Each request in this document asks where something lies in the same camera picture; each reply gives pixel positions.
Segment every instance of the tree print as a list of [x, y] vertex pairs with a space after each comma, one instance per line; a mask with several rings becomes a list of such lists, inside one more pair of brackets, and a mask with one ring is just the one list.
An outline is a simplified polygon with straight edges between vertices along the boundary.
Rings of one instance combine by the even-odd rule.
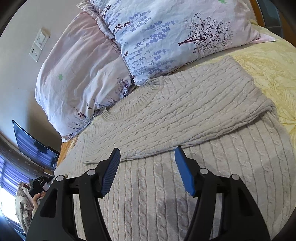
[[179, 46], [186, 43], [194, 43], [194, 53], [203, 51], [204, 55], [221, 51], [231, 44], [232, 31], [229, 23], [221, 20], [220, 22], [213, 17], [202, 18], [201, 14], [194, 14], [195, 19], [188, 22], [188, 39], [178, 43]]

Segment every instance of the yellow bedsheet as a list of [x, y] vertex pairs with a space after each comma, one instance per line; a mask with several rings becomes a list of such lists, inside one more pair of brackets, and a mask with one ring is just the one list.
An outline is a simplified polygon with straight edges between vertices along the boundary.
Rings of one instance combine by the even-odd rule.
[[[296, 153], [296, 48], [268, 29], [259, 27], [255, 22], [253, 24], [260, 33], [273, 36], [276, 42], [244, 45], [221, 51], [185, 65], [178, 71], [214, 63], [226, 55], [232, 56], [254, 78], [256, 86], [275, 103], [279, 120], [289, 132]], [[58, 164], [64, 160], [76, 140], [74, 138], [62, 144]]]

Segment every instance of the light switch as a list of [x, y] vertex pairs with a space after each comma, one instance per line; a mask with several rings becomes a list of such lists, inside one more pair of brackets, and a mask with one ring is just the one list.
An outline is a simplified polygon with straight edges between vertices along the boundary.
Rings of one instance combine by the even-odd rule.
[[48, 38], [49, 34], [44, 29], [40, 29], [34, 43], [42, 50]]

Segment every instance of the ribbed hem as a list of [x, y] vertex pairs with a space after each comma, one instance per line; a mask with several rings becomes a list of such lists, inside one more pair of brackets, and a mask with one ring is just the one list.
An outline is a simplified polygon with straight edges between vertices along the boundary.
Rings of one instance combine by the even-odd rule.
[[130, 95], [118, 101], [114, 106], [106, 108], [101, 118], [106, 122], [117, 122], [131, 118], [150, 104], [156, 93], [162, 90], [163, 86], [163, 77], [147, 81]]

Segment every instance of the human hand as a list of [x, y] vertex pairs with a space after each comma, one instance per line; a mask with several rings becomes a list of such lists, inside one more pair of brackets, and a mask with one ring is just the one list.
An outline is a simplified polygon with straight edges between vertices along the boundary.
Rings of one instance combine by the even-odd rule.
[[33, 201], [37, 202], [38, 198], [44, 197], [46, 192], [37, 193], [33, 197]]
[[37, 203], [38, 198], [44, 197], [45, 194], [46, 194], [46, 192], [42, 192], [42, 193], [37, 193], [37, 194], [34, 195], [34, 197], [33, 197], [34, 209], [38, 208], [38, 203]]

